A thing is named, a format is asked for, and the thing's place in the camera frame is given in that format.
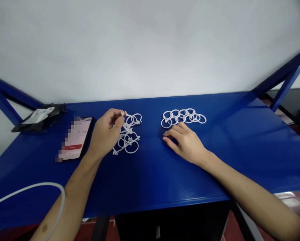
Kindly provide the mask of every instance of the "finger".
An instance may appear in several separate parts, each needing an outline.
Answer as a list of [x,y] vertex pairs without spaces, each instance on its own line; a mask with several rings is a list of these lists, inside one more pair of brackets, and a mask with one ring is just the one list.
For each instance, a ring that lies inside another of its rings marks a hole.
[[111,125],[113,122],[116,121],[116,119],[121,116],[121,112],[124,112],[123,110],[118,110],[118,109],[109,109],[103,116],[102,118]]
[[171,129],[174,129],[175,131],[179,132],[179,133],[184,133],[184,129],[182,129],[181,127],[179,126],[173,126],[171,127]]
[[119,117],[121,116],[121,112],[124,112],[123,110],[118,110],[118,109],[109,109],[103,116],[106,116],[106,117]]
[[124,117],[120,116],[118,119],[116,119],[113,128],[121,130],[123,124],[124,124]]
[[167,145],[175,152],[179,155],[180,153],[180,149],[179,147],[172,141],[170,140],[168,137],[163,137],[162,138],[166,143]]
[[172,137],[174,137],[178,142],[179,142],[179,140],[181,139],[181,136],[182,136],[181,133],[175,131],[174,129],[170,129],[170,130],[166,131],[163,135],[164,135],[165,137],[166,137],[166,136],[172,136]]
[[190,130],[190,128],[183,122],[179,122],[177,126],[181,127],[182,129],[185,129],[185,130]]

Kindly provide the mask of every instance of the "blue metal frame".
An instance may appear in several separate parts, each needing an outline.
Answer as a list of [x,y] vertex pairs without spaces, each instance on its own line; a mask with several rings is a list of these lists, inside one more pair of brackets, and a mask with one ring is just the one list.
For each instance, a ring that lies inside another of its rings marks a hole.
[[253,89],[253,93],[260,97],[265,94],[268,90],[274,88],[276,85],[283,82],[285,79],[289,77],[292,73],[294,73],[297,68],[300,66],[300,53],[292,58],[288,63],[286,63],[283,67],[273,73],[270,77],[268,77],[265,81],[259,84],[255,89]]
[[31,110],[40,108],[43,103],[0,80],[0,92],[5,98]]
[[300,65],[297,70],[289,75],[289,77],[284,81],[284,84],[281,86],[280,90],[276,94],[273,102],[270,105],[270,109],[275,112],[278,107],[280,106],[281,102],[285,98],[286,94],[288,93],[290,87],[293,85],[295,80],[297,79],[298,75],[300,74]]
[[7,101],[7,99],[1,92],[0,109],[15,126],[23,121],[19,114],[15,111],[15,109],[11,106],[11,104]]

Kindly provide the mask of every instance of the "pile of white rings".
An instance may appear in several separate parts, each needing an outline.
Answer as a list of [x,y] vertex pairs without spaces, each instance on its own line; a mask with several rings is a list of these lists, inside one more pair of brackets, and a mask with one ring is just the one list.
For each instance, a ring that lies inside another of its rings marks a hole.
[[[163,113],[162,117],[163,117],[163,119],[161,121],[161,126],[163,128],[166,128],[166,129],[170,128],[171,126],[174,126],[174,125],[178,124],[179,123],[179,118],[181,118],[182,122],[184,122],[184,123],[199,122],[201,124],[204,124],[207,121],[207,119],[204,115],[197,114],[196,111],[192,108],[182,109],[182,110],[175,109],[175,110],[172,110],[172,111],[168,110],[168,111]],[[168,127],[163,126],[163,124],[162,124],[163,121],[165,121],[165,123],[168,123],[169,126]]]
[[[140,140],[140,136],[138,136],[134,131],[132,131],[132,126],[139,125],[142,122],[141,121],[142,115],[138,114],[138,113],[134,114],[134,115],[129,115],[129,114],[127,114],[127,112],[126,113],[121,112],[121,114],[122,114],[122,116],[124,116],[124,114],[126,114],[127,119],[123,124],[123,127],[122,127],[123,130],[121,129],[122,131],[120,132],[120,137],[118,140],[118,146],[121,149],[116,151],[115,148],[113,148],[113,153],[112,153],[113,155],[118,155],[119,151],[122,151],[123,149],[127,153],[132,154],[132,153],[135,153],[139,148],[139,144],[137,141]],[[132,143],[136,143],[137,148],[135,151],[129,152],[129,151],[127,151],[126,147],[132,146]]]

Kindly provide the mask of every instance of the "blue tabletop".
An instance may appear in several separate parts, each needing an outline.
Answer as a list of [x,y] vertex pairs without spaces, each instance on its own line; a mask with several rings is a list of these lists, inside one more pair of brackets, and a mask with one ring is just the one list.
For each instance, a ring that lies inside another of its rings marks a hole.
[[[0,157],[0,198],[50,181],[65,186],[79,161],[55,163],[74,116],[95,119],[109,108],[142,114],[134,154],[110,152],[91,187],[85,217],[201,204],[228,199],[216,181],[184,161],[162,140],[163,112],[193,108],[205,124],[191,123],[204,146],[272,193],[300,189],[300,137],[251,92],[67,104],[47,132],[20,134]],[[37,187],[0,204],[0,228],[39,223],[59,195]]]

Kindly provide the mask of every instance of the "wrist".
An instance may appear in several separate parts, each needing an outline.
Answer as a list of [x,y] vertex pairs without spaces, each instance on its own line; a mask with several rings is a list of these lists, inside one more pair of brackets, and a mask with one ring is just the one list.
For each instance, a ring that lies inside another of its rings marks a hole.
[[220,160],[213,152],[207,150],[207,154],[201,158],[198,166],[211,173],[220,165],[220,162],[222,162],[222,160]]
[[100,155],[95,155],[90,153],[89,151],[84,155],[84,157],[82,158],[81,162],[86,164],[86,165],[95,165],[97,164],[97,166],[99,166],[99,164],[101,163],[103,157]]

